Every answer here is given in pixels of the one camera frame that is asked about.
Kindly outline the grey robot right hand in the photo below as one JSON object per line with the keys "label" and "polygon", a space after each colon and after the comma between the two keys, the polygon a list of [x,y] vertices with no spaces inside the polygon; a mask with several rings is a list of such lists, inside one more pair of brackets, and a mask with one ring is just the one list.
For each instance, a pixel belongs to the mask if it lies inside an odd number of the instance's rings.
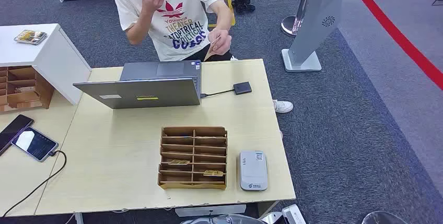
{"label": "grey robot right hand", "polygon": [[264,222],[249,216],[226,214],[185,220],[181,224],[264,224]]}

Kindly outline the person's left hand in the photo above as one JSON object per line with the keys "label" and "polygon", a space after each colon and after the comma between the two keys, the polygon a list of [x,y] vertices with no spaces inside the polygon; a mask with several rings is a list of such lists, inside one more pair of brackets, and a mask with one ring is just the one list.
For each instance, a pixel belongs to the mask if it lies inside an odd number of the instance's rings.
{"label": "person's left hand", "polygon": [[209,32],[208,38],[211,43],[209,49],[211,55],[224,55],[230,49],[232,37],[228,30],[214,28]]}

